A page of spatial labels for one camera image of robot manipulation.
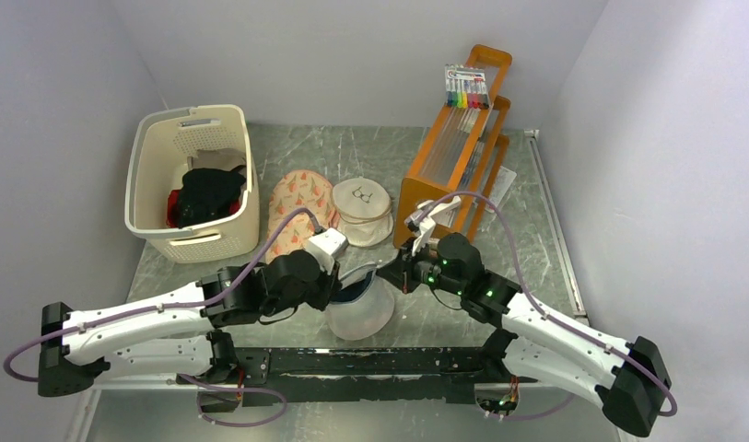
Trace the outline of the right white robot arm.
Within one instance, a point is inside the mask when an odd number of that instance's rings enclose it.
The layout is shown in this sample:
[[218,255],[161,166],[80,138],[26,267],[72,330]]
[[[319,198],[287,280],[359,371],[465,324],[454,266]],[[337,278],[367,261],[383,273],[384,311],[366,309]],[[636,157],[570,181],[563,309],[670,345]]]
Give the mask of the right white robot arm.
[[650,436],[665,414],[661,407],[672,381],[655,342],[594,330],[528,297],[518,284],[488,270],[462,234],[420,250],[407,240],[376,274],[405,294],[423,285],[456,295],[471,318],[494,326],[505,342],[480,358],[490,380],[512,374],[558,387],[596,405],[632,436]]

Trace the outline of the dark blue bra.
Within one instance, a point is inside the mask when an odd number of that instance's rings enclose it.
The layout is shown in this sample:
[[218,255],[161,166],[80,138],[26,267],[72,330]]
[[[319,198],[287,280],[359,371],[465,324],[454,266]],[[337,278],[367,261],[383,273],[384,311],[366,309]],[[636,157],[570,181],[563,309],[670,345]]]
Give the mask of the dark blue bra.
[[334,297],[334,304],[355,302],[358,298],[362,297],[371,286],[374,275],[374,272],[368,272],[355,282],[343,287]]

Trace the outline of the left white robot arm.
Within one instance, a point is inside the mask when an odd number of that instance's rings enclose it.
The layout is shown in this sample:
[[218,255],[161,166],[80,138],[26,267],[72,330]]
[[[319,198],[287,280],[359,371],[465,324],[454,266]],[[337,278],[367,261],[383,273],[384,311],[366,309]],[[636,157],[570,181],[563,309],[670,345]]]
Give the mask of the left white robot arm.
[[342,287],[339,267],[332,254],[295,250],[118,307],[46,305],[38,393],[69,396],[98,380],[157,373],[227,382],[237,374],[239,358],[225,329],[266,324],[302,305],[325,310]]

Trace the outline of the white mesh laundry bag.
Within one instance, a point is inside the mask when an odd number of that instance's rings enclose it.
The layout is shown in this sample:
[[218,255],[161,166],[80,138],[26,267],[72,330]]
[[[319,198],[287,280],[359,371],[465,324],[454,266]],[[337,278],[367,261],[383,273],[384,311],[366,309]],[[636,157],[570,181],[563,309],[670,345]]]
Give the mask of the white mesh laundry bag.
[[[368,272],[375,273],[378,268],[376,262],[366,262],[344,273],[340,280],[345,287]],[[336,337],[359,341],[380,331],[392,318],[394,309],[394,295],[386,287],[386,282],[374,275],[371,286],[362,297],[345,304],[331,301],[324,316]]]

